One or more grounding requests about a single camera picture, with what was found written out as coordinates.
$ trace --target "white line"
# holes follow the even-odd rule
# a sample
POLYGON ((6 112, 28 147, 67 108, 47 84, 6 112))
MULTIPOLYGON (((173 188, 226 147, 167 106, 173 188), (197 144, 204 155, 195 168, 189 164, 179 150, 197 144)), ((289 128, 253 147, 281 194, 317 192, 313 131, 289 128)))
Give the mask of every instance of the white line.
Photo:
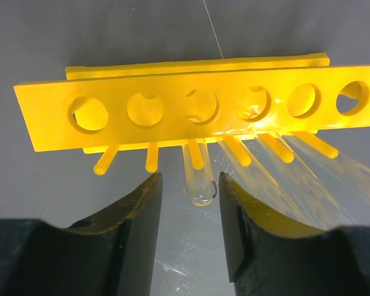
POLYGON ((216 40, 216 44, 218 45, 218 49, 220 50, 220 53, 221 53, 221 57, 222 57, 222 59, 224 59, 224 57, 223 57, 223 53, 222 53, 222 50, 221 50, 221 46, 220 46, 220 42, 218 41, 218 37, 216 37, 216 33, 215 33, 215 29, 214 29, 214 25, 212 24, 212 20, 211 20, 211 17, 210 17, 210 13, 208 12, 207 5, 206 5, 206 3, 205 3, 205 0, 203 0, 203 3, 204 3, 205 11, 207 11, 208 19, 210 20, 210 23, 211 23, 212 32, 214 32, 214 36, 215 36, 215 40, 216 40))

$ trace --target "transparent glass tube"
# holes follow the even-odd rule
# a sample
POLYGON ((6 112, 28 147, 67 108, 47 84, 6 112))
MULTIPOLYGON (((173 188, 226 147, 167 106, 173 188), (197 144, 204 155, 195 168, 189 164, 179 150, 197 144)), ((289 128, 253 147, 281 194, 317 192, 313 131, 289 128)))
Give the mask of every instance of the transparent glass tube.
POLYGON ((192 203, 198 207, 209 205, 216 196, 217 188, 211 169, 210 157, 208 156, 207 145, 205 142, 198 143, 204 166, 196 170, 192 165, 191 152, 189 146, 183 145, 185 186, 184 193, 190 198, 192 203))
POLYGON ((335 183, 344 183, 352 196, 370 206, 370 168, 341 152, 335 159, 329 159, 294 136, 284 139, 329 173, 335 183))
POLYGON ((237 144, 243 146, 243 150, 251 158, 251 164, 248 166, 241 165, 240 161, 224 140, 218 141, 218 143, 225 152, 233 168, 239 174, 244 187, 249 193, 284 215, 302 223, 311 224, 309 217, 303 215, 298 206, 293 203, 292 199, 280 190, 276 180, 265 170, 258 159, 242 142, 237 140, 237 144))
POLYGON ((284 163, 262 140, 256 138, 256 143, 268 156, 267 169, 312 226, 330 229, 351 222, 350 215, 298 155, 284 163))

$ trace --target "dark gray background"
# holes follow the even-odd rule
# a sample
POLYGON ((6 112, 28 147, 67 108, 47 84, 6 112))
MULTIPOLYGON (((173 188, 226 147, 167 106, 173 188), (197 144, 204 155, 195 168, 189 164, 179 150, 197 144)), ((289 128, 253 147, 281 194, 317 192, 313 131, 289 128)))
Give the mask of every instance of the dark gray background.
MULTIPOLYGON (((205 0, 224 57, 326 51, 332 65, 370 64, 370 0, 205 0)), ((98 155, 35 153, 14 84, 64 80, 68 65, 221 57, 203 0, 0 1, 0 217, 68 226, 147 177, 146 152, 120 152, 98 177, 98 155)), ((370 128, 321 137, 370 166, 370 128)), ((213 169, 232 173, 217 145, 213 169)), ((219 205, 183 196, 181 150, 160 151, 164 194, 151 295, 234 295, 219 205)))

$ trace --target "gray surface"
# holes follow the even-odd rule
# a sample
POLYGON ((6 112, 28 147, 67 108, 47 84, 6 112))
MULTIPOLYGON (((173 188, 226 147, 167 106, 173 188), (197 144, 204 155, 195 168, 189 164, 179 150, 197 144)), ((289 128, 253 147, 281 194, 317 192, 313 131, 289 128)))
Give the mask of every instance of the gray surface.
MULTIPOLYGON (((333 65, 370 64, 370 0, 206 0, 225 57, 326 51, 333 65)), ((62 80, 68 65, 219 59, 203 0, 0 1, 0 217, 57 226, 94 213, 136 187, 145 151, 121 152, 103 177, 98 155, 34 153, 12 86, 62 80)), ((321 136, 370 166, 370 128, 321 136)), ((232 172, 210 146, 213 169, 232 172)), ((165 181, 151 295, 233 295, 218 202, 183 196, 180 149, 162 149, 165 181)))

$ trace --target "circular hole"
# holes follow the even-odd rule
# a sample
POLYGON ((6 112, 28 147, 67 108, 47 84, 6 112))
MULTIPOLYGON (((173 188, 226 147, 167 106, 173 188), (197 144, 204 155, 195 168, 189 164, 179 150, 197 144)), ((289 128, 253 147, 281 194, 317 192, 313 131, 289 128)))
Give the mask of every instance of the circular hole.
POLYGON ((354 115, 366 105, 369 89, 361 81, 354 81, 341 90, 337 97, 336 107, 342 115, 354 115))
POLYGON ((183 110, 190 122, 206 122, 214 116, 217 108, 216 96, 208 89, 194 89, 185 96, 183 110))
POLYGON ((92 225, 93 222, 92 221, 89 221, 89 220, 79 220, 75 223, 73 223, 69 228, 82 228, 82 227, 88 227, 90 225, 92 225))
POLYGON ((241 92, 237 116, 247 121, 261 120, 270 107, 270 96, 261 86, 251 86, 241 92))
POLYGON ((163 104, 154 94, 137 93, 127 104, 130 120, 140 126, 156 125, 163 117, 163 104))
POLYGON ((99 131, 109 120, 104 105, 93 97, 77 97, 70 107, 70 114, 76 124, 87 131, 99 131))
POLYGON ((312 84, 299 85, 288 96, 287 108, 293 117, 309 117, 318 106, 319 92, 312 84))

